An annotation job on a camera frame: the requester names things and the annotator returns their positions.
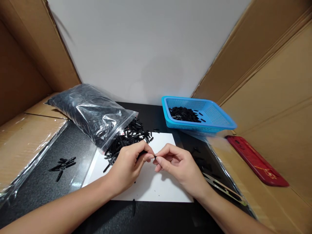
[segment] fingernail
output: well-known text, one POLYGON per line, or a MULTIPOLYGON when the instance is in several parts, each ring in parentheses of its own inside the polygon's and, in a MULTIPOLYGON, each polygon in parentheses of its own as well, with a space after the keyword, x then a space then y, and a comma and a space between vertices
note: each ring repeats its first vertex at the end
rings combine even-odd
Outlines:
POLYGON ((156 160, 157 160, 157 162, 158 162, 159 164, 161 164, 161 162, 162 162, 162 157, 156 157, 156 160))

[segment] metal tool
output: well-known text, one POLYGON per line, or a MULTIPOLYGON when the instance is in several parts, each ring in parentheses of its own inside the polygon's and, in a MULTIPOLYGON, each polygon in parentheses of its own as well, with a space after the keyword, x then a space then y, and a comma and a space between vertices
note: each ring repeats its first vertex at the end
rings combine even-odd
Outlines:
POLYGON ((238 195, 236 192, 233 190, 229 189, 226 187, 224 184, 220 183, 217 181, 215 178, 211 177, 210 175, 207 175, 206 173, 202 173, 204 175, 205 180, 211 184, 212 186, 216 187, 220 191, 224 192, 226 195, 230 196, 233 198, 235 201, 239 202, 243 206, 247 206, 247 201, 245 198, 241 197, 238 195))

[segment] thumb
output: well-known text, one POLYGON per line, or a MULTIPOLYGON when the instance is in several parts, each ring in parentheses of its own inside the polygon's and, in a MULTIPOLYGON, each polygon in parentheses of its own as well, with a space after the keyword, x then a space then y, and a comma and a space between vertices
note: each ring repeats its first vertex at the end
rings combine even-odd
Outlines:
POLYGON ((154 158, 154 155, 152 155, 150 153, 143 154, 141 157, 139 157, 139 159, 136 162, 136 170, 141 171, 141 168, 143 167, 144 163, 148 159, 153 159, 153 158, 154 158))
POLYGON ((172 174, 174 171, 174 166, 163 157, 156 157, 157 162, 162 166, 162 168, 168 173, 172 174))

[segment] hand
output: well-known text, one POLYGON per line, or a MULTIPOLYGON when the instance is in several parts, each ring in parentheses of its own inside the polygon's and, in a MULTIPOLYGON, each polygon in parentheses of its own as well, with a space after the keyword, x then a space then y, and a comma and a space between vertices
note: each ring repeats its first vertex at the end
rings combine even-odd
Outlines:
POLYGON ((164 169, 172 174, 194 198, 203 198, 207 193, 213 191, 204 179, 190 152, 166 144, 156 156, 156 160, 153 161, 156 165, 155 171, 159 172, 164 169))
POLYGON ((105 176, 107 183, 110 184, 113 196, 117 196, 130 188, 139 176, 143 164, 150 162, 152 158, 154 158, 154 152, 143 140, 122 147, 117 160, 105 176), (147 153, 141 155, 137 160, 139 153, 143 150, 147 153))

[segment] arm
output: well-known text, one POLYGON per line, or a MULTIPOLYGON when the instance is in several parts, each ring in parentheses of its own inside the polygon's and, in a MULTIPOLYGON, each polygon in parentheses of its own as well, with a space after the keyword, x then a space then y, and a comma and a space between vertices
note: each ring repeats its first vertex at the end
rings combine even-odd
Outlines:
POLYGON ((274 233, 242 210, 219 196, 204 179, 191 154, 167 144, 156 154, 155 171, 172 174, 213 217, 226 234, 274 233))
POLYGON ((154 158, 145 142, 123 147, 110 171, 93 183, 24 215, 0 230, 5 233, 72 233, 110 199, 131 187, 144 162, 154 158), (137 157, 141 151, 148 153, 137 157))

